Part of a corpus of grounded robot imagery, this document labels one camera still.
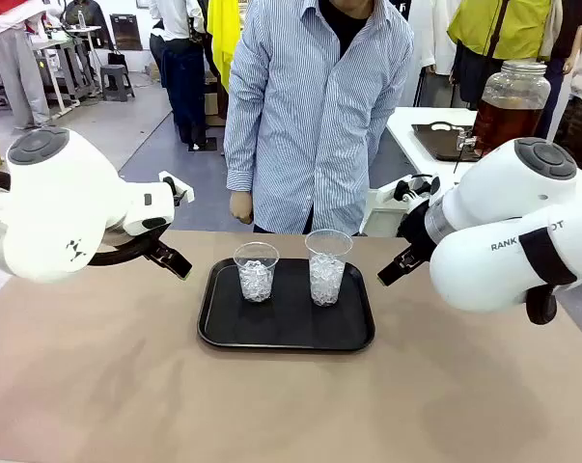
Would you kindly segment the person's right hand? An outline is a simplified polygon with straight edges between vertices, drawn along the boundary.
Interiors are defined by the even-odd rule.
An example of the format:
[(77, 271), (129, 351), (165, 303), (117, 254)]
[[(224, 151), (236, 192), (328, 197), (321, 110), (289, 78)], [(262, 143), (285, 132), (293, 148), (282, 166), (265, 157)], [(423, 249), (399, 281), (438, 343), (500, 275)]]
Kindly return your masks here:
[(242, 224), (251, 225), (254, 220), (252, 194), (233, 191), (230, 198), (230, 212)]

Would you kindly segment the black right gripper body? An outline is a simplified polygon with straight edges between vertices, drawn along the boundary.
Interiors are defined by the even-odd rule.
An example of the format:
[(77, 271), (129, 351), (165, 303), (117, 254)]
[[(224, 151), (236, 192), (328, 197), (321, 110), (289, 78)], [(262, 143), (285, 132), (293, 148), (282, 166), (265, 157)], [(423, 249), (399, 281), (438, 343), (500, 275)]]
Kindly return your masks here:
[(397, 237), (404, 238), (415, 255), (431, 255), (436, 244), (429, 236), (425, 225), (425, 217), (430, 202), (422, 199), (418, 205), (409, 210), (400, 222)]

